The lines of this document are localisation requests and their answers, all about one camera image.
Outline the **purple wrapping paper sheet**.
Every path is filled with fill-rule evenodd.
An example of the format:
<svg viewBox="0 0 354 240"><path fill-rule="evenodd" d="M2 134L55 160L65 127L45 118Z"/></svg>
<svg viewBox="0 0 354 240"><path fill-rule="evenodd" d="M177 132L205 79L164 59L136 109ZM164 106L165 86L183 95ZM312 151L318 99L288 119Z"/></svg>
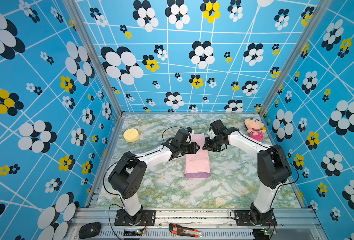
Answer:
<svg viewBox="0 0 354 240"><path fill-rule="evenodd" d="M186 154L185 177L187 179L207 179L211 176L209 154L203 149L205 138L204 134L194 135L192 138L200 149L195 154Z"/></svg>

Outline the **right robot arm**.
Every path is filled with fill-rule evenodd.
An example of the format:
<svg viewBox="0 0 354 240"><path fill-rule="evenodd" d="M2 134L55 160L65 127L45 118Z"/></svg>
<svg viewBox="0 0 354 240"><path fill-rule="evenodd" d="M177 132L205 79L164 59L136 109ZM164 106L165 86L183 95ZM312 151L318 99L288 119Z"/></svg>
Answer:
<svg viewBox="0 0 354 240"><path fill-rule="evenodd" d="M212 122L203 149L221 152L228 146L239 148L257 160L260 187L251 203L249 219L253 225L261 226L273 219L273 202L280 187L286 185L292 175L290 162L284 156L281 146L258 142L235 127L225 127L221 120Z"/></svg>

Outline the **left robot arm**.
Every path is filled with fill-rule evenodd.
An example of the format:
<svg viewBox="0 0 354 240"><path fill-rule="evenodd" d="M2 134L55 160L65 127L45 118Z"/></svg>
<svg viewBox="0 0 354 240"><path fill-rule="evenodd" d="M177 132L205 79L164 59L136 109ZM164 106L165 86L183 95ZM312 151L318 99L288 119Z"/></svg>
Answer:
<svg viewBox="0 0 354 240"><path fill-rule="evenodd" d="M167 139L158 148L143 154L126 152L108 177L112 188L118 192L123 203L122 218L126 224L137 225L144 217L144 208L137 191L146 170L150 167L169 162L186 154L195 154L200 146L193 141L192 128L180 128L173 138Z"/></svg>

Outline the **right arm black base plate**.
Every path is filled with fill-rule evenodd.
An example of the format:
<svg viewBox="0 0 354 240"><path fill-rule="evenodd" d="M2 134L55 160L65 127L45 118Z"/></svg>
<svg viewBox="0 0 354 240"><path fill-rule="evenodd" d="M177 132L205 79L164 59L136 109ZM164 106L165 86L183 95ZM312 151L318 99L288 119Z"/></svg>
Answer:
<svg viewBox="0 0 354 240"><path fill-rule="evenodd" d="M273 211L235 210L234 218L238 227L276 227L277 220Z"/></svg>

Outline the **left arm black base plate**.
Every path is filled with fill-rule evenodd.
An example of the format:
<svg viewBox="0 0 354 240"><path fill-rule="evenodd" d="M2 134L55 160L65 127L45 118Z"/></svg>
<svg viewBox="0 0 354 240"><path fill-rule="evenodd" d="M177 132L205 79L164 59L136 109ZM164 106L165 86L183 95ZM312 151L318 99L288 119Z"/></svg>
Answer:
<svg viewBox="0 0 354 240"><path fill-rule="evenodd" d="M140 210L130 216L125 210L116 211L115 226L154 226L156 220L155 210Z"/></svg>

